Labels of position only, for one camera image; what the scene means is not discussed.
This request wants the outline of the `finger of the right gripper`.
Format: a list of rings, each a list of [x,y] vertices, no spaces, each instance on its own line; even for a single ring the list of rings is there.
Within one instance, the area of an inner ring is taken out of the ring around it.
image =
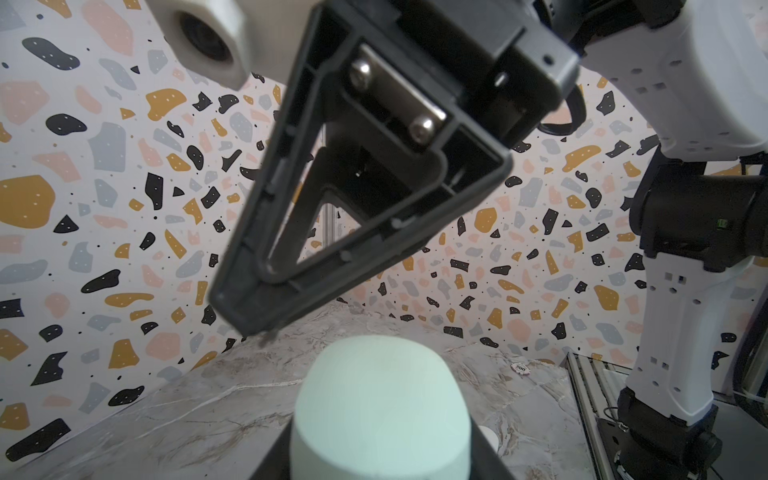
[[[264,163],[209,292],[241,335],[275,332],[412,255],[512,170],[393,1],[309,17]]]

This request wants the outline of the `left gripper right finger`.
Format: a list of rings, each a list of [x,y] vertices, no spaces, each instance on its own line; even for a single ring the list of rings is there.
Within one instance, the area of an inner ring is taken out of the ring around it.
[[[503,463],[499,451],[494,452],[478,424],[472,423],[470,480],[514,480],[515,477]]]

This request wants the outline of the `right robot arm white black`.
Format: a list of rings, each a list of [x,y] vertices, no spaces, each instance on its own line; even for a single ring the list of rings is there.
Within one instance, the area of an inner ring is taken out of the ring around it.
[[[534,130],[586,119],[585,64],[658,134],[629,224],[645,331],[618,398],[615,472],[702,479],[719,456],[704,362],[726,285],[767,253],[767,61],[726,1],[323,1],[210,291],[241,334],[280,329],[481,203]]]

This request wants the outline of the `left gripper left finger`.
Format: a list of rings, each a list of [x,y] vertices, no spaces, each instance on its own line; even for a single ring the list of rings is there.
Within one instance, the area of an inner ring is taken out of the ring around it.
[[[250,476],[250,480],[290,480],[290,440],[292,422],[281,431],[264,459]]]

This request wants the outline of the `mint green earbud charging case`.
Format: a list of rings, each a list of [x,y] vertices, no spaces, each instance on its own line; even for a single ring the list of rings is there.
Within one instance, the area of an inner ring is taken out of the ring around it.
[[[338,340],[299,390],[289,460],[294,479],[467,479],[471,418],[432,349],[408,339]]]

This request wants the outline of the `white earbud charging case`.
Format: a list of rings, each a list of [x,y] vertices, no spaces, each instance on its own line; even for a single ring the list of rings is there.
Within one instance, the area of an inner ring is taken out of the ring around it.
[[[494,452],[498,452],[499,446],[500,446],[499,436],[489,427],[479,425],[478,429],[482,433],[482,435],[484,436],[488,444],[490,445],[491,449]]]

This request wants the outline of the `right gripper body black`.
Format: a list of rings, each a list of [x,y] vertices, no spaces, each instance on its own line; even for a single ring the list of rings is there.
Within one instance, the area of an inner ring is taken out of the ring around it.
[[[393,1],[394,26],[459,86],[458,107],[513,147],[574,96],[578,56],[559,32],[575,1]]]

